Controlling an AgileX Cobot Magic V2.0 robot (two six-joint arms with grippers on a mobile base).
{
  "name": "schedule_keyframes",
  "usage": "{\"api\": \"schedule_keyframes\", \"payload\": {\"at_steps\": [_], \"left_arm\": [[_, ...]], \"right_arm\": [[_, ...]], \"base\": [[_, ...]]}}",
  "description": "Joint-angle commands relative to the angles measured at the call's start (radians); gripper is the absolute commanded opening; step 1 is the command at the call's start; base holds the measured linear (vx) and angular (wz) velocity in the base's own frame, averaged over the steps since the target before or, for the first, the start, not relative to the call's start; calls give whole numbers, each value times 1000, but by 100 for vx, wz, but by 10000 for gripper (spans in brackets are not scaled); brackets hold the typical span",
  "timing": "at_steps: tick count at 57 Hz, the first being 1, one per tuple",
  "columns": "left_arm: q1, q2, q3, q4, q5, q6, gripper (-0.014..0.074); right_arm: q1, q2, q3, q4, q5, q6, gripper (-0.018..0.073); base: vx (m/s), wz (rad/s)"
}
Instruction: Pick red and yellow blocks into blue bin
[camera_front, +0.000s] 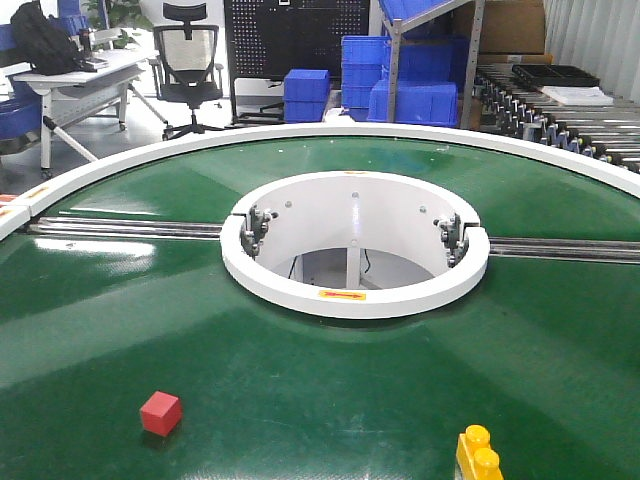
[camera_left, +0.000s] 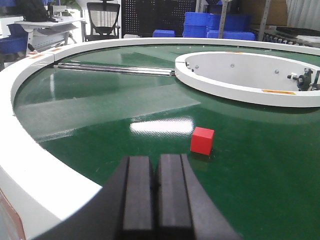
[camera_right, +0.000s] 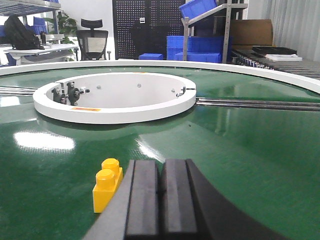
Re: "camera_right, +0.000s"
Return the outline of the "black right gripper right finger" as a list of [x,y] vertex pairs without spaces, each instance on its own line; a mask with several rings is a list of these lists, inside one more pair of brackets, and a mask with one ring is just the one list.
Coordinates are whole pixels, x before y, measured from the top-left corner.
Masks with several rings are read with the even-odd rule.
[[161,176],[161,239],[284,240],[227,200],[191,159],[168,159]]

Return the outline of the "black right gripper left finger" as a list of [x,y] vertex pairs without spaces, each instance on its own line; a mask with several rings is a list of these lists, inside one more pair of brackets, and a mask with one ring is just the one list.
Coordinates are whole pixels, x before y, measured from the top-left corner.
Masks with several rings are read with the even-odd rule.
[[154,160],[130,160],[110,203],[85,240],[158,240],[158,167]]

